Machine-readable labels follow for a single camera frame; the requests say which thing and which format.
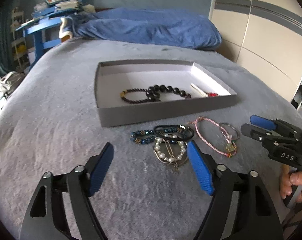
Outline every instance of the metal screw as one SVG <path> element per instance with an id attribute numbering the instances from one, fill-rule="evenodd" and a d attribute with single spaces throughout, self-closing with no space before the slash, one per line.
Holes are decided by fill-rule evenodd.
<path id="1" fill-rule="evenodd" d="M 82 172 L 82 171 L 84 171 L 84 166 L 82 166 L 82 165 L 76 166 L 74 171 L 75 172 Z"/>
<path id="2" fill-rule="evenodd" d="M 225 170 L 227 169 L 227 167 L 226 167 L 225 165 L 223 165 L 223 164 L 219 164 L 219 165 L 217 166 L 217 169 L 218 169 L 219 171 L 225 171 Z"/>
<path id="3" fill-rule="evenodd" d="M 256 171 L 250 171 L 252 177 L 257 177 L 259 174 Z"/>
<path id="4" fill-rule="evenodd" d="M 47 179 L 47 178 L 51 177 L 51 175 L 52 175 L 52 173 L 48 171 L 48 172 L 43 174 L 43 178 Z"/>

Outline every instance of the stack of papers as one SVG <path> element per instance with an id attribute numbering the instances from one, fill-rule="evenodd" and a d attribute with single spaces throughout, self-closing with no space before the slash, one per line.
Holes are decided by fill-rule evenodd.
<path id="1" fill-rule="evenodd" d="M 82 10 L 82 3 L 78 0 L 69 0 L 66 2 L 60 2 L 56 5 L 56 10 L 66 10 L 66 9 L 76 9 L 76 10 Z"/>

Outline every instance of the pink braided bracelet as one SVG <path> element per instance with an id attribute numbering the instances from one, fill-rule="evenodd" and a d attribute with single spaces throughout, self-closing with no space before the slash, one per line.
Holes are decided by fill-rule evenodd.
<path id="1" fill-rule="evenodd" d="M 227 140 L 228 143 L 232 144 L 233 147 L 234 147 L 234 151 L 233 153 L 226 153 L 226 152 L 222 152 L 220 150 L 218 150 L 217 148 L 215 148 L 211 143 L 209 143 L 206 139 L 204 139 L 204 137 L 201 135 L 200 131 L 199 131 L 199 128 L 198 128 L 198 123 L 200 121 L 209 121 L 213 124 L 215 124 L 216 126 L 218 126 L 225 134 L 224 137 L 225 139 Z M 224 155 L 224 156 L 227 156 L 229 158 L 231 158 L 232 156 L 234 156 L 236 154 L 236 145 L 234 142 L 231 141 L 231 136 L 229 135 L 229 133 L 226 131 L 226 129 L 224 129 L 224 127 L 220 126 L 217 122 L 213 121 L 212 119 L 209 119 L 209 118 L 206 118 L 206 117 L 202 117 L 202 116 L 199 116 L 195 121 L 193 122 L 188 122 L 188 123 L 191 123 L 191 124 L 194 124 L 195 125 L 195 130 L 198 134 L 198 136 L 201 138 L 202 141 L 204 141 L 204 143 L 206 143 L 207 145 L 209 145 L 213 150 L 215 150 L 216 152 Z"/>

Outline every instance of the green curtain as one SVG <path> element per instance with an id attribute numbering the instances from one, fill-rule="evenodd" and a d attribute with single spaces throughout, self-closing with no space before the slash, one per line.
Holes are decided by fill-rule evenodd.
<path id="1" fill-rule="evenodd" d="M 11 48 L 12 0 L 5 0 L 0 7 L 0 77 L 14 71 Z"/>

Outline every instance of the large black bead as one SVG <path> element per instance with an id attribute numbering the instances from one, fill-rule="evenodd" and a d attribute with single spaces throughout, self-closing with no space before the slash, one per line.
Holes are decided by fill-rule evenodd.
<path id="1" fill-rule="evenodd" d="M 165 85 L 160 85 L 160 91 L 163 93 L 167 90 L 167 87 Z"/>
<path id="2" fill-rule="evenodd" d="M 167 92 L 171 93 L 173 91 L 173 87 L 167 86 Z"/>
<path id="3" fill-rule="evenodd" d="M 154 102 L 154 101 L 155 101 L 155 96 L 154 96 L 154 95 L 150 95 L 150 96 L 148 97 L 148 101 L 149 101 L 149 102 Z"/>
<path id="4" fill-rule="evenodd" d="M 154 85 L 153 87 L 155 92 L 158 92 L 160 90 L 160 87 L 158 85 Z"/>
<path id="5" fill-rule="evenodd" d="M 180 91 L 180 97 L 184 97 L 186 95 L 186 92 L 184 90 Z"/>
<path id="6" fill-rule="evenodd" d="M 155 92 L 153 92 L 152 90 L 148 90 L 147 92 L 145 92 L 145 95 L 147 97 L 149 97 L 149 96 L 153 95 L 153 93 L 155 93 Z"/>
<path id="7" fill-rule="evenodd" d="M 173 93 L 177 95 L 178 93 L 180 93 L 180 90 L 178 88 L 174 88 Z"/>

